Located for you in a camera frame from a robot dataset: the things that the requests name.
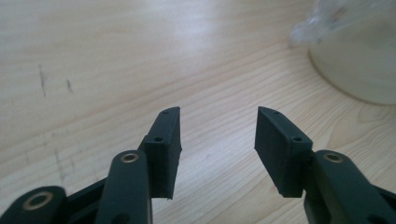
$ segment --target light wood surface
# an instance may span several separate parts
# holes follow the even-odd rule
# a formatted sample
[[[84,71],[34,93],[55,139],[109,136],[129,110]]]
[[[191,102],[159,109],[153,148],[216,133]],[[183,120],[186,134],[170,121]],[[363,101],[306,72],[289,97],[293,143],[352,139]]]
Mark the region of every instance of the light wood surface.
[[[173,201],[155,223],[306,223],[253,149],[257,107],[279,110],[396,191],[396,106],[330,85],[290,29],[313,0],[1,1],[0,212],[26,191],[105,177],[157,114],[181,107]]]

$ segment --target dark mark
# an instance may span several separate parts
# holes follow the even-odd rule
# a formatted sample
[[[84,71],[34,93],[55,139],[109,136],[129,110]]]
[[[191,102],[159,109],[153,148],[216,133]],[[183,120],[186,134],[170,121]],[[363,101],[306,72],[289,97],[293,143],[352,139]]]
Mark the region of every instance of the dark mark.
[[[47,97],[47,93],[46,93],[46,81],[47,81],[47,78],[44,75],[44,72],[43,72],[43,69],[41,67],[41,64],[38,65],[38,72],[40,74],[41,89],[43,89],[44,97]]]
[[[69,92],[70,92],[70,93],[74,93],[74,92],[73,92],[73,89],[72,89],[72,84],[70,83],[69,78],[67,79],[67,89],[69,89]]]

